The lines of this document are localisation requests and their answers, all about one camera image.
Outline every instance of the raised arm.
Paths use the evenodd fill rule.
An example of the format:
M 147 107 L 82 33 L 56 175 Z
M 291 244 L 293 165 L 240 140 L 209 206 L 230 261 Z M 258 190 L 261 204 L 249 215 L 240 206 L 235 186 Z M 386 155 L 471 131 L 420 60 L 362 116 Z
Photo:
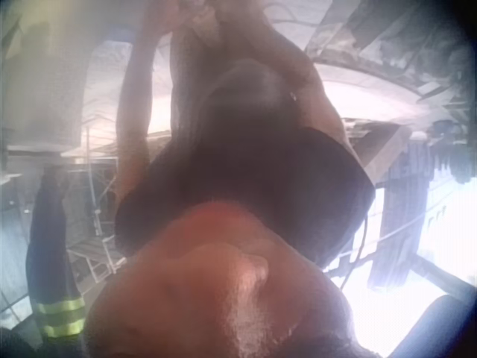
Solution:
M 148 128 L 152 108 L 152 70 L 162 35 L 185 19 L 177 0 L 151 0 L 133 44 L 119 99 L 116 120 L 118 144 L 117 204 L 145 176 L 149 165 Z
M 300 107 L 301 125 L 324 132 L 359 161 L 312 61 L 267 23 L 257 1 L 214 0 L 214 5 L 225 33 L 242 47 L 246 45 L 251 56 L 288 82 Z

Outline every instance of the cable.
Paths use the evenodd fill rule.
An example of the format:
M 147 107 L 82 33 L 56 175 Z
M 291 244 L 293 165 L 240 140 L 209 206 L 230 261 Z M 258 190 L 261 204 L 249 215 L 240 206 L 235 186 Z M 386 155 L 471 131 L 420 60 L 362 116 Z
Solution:
M 340 287 L 340 290 L 341 290 L 341 291 L 343 291 L 344 285 L 347 284 L 348 280 L 349 280 L 350 277 L 351 277 L 351 274 L 353 273 L 353 271 L 355 270 L 356 266 L 358 265 L 359 260 L 361 259 L 361 253 L 363 252 L 364 244 L 365 244 L 365 242 L 366 242 L 366 235 L 367 235 L 367 216 L 366 216 L 366 219 L 364 220 L 363 240 L 361 241 L 361 246 L 359 246 L 358 256 L 356 256 L 356 259 L 353 261 L 353 264 L 351 265 L 350 272 L 348 272 L 348 274 L 347 274 L 346 277 L 344 278 L 343 283 L 341 284 L 341 287 Z

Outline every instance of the metal structure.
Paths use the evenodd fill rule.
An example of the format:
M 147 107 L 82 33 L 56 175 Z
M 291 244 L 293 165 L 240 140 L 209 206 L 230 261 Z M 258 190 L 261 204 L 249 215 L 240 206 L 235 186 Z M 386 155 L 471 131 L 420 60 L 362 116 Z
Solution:
M 100 283 L 110 274 L 115 274 L 117 270 L 126 263 L 126 258 L 116 250 L 114 235 L 110 235 L 104 230 L 104 224 L 111 224 L 111 222 L 101 220 L 101 201 L 106 197 L 115 183 L 116 176 L 114 175 L 110 180 L 105 180 L 104 176 L 94 173 L 89 147 L 89 129 L 86 129 L 86 170 L 88 174 L 89 192 L 91 194 L 92 220 L 95 228 L 95 237 L 68 247 L 68 252 L 73 258 L 84 258 L 88 263 L 89 270 L 95 282 Z M 96 195 L 95 177 L 104 185 L 104 189 L 100 195 Z

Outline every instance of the reflective stripe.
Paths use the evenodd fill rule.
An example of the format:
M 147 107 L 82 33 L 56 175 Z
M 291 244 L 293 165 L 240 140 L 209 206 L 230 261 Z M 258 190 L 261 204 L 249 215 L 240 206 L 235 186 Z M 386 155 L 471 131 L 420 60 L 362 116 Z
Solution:
M 61 301 L 54 304 L 34 304 L 34 310 L 44 315 L 53 315 L 55 313 L 68 312 L 78 310 L 84 307 L 84 299 L 82 297 L 76 300 Z
M 76 322 L 63 324 L 61 326 L 43 326 L 41 331 L 50 338 L 60 338 L 75 336 L 83 332 L 85 319 L 78 319 Z

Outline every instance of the skin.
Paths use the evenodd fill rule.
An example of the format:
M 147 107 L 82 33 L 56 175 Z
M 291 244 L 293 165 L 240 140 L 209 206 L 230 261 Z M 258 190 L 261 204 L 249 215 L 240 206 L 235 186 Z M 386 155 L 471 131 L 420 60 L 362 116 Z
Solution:
M 121 92 L 119 202 L 149 164 L 156 45 L 184 19 L 176 1 L 158 2 L 160 11 L 147 11 Z M 212 4 L 224 36 L 240 44 L 230 55 L 253 54 L 280 73 L 299 104 L 300 124 L 356 157 L 307 56 L 273 31 L 252 1 Z M 349 305 L 335 285 L 256 217 L 224 202 L 193 207 L 157 233 L 104 290 L 86 331 L 94 357 L 273 357 L 330 334 L 354 340 Z
M 272 357 L 329 334 L 353 340 L 338 288 L 237 204 L 194 207 L 157 238 L 90 313 L 99 357 Z

